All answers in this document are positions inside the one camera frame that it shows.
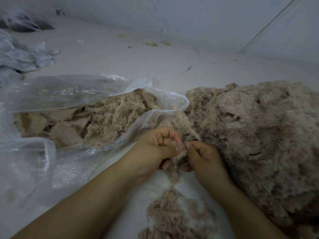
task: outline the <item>person's left hand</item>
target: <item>person's left hand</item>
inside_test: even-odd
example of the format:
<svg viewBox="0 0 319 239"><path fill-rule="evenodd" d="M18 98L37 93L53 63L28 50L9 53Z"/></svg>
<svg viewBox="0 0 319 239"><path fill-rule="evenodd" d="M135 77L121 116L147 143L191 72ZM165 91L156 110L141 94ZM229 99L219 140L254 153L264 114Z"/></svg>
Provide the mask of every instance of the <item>person's left hand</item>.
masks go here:
<svg viewBox="0 0 319 239"><path fill-rule="evenodd" d="M169 146L175 141L180 146ZM170 160L183 149L181 137L172 128L163 126L149 130L118 161L126 175L134 180L135 185L146 181L157 168L166 170Z"/></svg>

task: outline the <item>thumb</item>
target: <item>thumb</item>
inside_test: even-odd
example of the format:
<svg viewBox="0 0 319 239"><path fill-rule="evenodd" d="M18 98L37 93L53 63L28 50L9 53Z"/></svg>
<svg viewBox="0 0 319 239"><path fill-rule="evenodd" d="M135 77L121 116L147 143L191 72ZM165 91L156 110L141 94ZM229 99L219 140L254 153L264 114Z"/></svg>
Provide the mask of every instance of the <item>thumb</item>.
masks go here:
<svg viewBox="0 0 319 239"><path fill-rule="evenodd" d="M185 147L187 149L187 158L189 164L192 167L196 166L196 164L201 160L202 157L199 155L199 153L191 143L185 142Z"/></svg>
<svg viewBox="0 0 319 239"><path fill-rule="evenodd" d="M183 145L177 144L176 146L158 146L160 159L163 160L166 158L176 157L181 153L181 146Z"/></svg>

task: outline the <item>forearm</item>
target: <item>forearm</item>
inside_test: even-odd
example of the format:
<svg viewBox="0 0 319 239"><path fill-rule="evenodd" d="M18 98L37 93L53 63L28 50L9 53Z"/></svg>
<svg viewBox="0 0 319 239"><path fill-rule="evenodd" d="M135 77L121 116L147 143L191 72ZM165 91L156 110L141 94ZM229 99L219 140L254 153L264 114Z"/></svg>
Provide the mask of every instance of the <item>forearm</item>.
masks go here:
<svg viewBox="0 0 319 239"><path fill-rule="evenodd" d="M288 238L236 186L226 185L218 194L207 190L225 211L236 239Z"/></svg>
<svg viewBox="0 0 319 239"><path fill-rule="evenodd" d="M133 188L118 163L38 217L13 239L97 238Z"/></svg>

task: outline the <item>hand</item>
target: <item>hand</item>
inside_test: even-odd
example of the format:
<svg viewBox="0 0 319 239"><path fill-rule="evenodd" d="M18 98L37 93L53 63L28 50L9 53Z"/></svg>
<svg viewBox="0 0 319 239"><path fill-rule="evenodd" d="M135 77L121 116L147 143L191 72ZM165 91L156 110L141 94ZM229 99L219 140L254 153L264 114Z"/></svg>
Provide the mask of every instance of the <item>hand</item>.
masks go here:
<svg viewBox="0 0 319 239"><path fill-rule="evenodd" d="M181 146L168 146L172 141ZM170 127L149 130L119 161L134 185L146 181L157 168L166 170L170 165L167 158L177 156L182 150L182 140Z"/></svg>
<svg viewBox="0 0 319 239"><path fill-rule="evenodd" d="M196 179L207 191L218 195L220 189L234 185L216 146L200 141L185 142L185 146Z"/></svg>

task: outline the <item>person's right hand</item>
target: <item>person's right hand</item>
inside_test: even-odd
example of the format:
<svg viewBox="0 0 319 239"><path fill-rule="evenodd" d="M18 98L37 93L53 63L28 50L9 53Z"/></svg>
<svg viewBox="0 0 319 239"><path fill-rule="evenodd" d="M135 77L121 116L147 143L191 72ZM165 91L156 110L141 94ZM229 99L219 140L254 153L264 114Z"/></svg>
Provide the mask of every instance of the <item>person's right hand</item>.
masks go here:
<svg viewBox="0 0 319 239"><path fill-rule="evenodd" d="M185 142L187 157L198 182L218 195L234 183L216 146L200 141Z"/></svg>

